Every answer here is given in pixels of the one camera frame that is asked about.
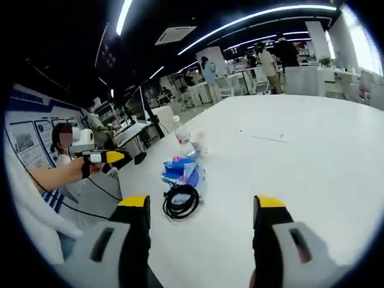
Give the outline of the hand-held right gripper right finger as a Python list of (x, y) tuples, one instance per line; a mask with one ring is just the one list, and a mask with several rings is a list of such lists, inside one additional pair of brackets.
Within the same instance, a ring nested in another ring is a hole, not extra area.
[(253, 229), (255, 287), (332, 287), (350, 270), (337, 265), (326, 242), (276, 198), (254, 197)]

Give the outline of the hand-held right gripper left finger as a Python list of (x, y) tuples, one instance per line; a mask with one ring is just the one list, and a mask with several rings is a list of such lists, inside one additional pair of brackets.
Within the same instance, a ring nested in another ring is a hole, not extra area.
[(57, 273), (71, 287), (147, 287), (150, 197), (128, 196), (79, 238)]

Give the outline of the person's left hand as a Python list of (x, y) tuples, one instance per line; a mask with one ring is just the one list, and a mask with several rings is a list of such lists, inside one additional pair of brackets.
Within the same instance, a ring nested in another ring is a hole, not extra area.
[(91, 163), (89, 157), (78, 157), (74, 160), (77, 179), (85, 179), (90, 175), (101, 172), (99, 164)]

